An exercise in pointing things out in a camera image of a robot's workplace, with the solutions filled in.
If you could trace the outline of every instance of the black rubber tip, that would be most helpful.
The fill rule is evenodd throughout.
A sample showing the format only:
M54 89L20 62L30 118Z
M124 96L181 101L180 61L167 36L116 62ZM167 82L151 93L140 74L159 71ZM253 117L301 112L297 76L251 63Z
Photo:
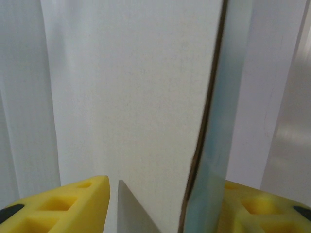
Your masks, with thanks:
M21 210L25 205L16 204L0 210L0 224Z
M311 222L311 209L307 209L301 206L294 206L294 209Z

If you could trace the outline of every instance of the white wall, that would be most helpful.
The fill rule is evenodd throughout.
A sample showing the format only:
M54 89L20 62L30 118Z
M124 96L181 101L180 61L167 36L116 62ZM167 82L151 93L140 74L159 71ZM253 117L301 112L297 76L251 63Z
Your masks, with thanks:
M311 206L311 5L293 60L261 188Z
M7 205L59 186L60 178L40 1L4 0L0 9L0 180L12 189L1 201Z
M61 183L118 180L177 230L207 90L220 0L42 1Z
M255 0L227 179L260 188L306 0Z

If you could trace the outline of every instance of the corrugated cardboard edge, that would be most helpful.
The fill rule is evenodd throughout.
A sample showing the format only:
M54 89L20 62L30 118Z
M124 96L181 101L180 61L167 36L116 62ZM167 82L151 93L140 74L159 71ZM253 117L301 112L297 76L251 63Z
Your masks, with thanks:
M209 112L210 112L210 107L211 107L212 98L213 98L213 91L214 91L214 86L215 86L215 79L216 79L216 74L217 74L221 43L222 43L222 38L223 38L224 26L225 26L227 6L228 6L228 0L223 0L220 18L219 18L219 24L218 24L218 31L216 35L216 42L215 42L215 49L214 49L212 66L211 66L210 79L209 79L209 84L207 88L207 97L205 101L201 128L200 128L200 132L198 136L196 150L195 150L192 162L191 162L186 191L185 191L182 206L181 206L178 233L183 233L184 231L187 204L188 204L189 198L191 196L191 192L194 187L194 182L196 179L197 171L198 171L201 157L202 157L203 146L204 146L207 126L208 126Z

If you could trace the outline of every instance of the light blue panel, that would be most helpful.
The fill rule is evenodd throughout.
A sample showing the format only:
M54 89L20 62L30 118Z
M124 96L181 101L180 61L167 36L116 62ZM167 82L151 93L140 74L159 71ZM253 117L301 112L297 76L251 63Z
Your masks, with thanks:
M217 227L251 15L251 0L229 1L203 155L187 206L185 233L212 233Z

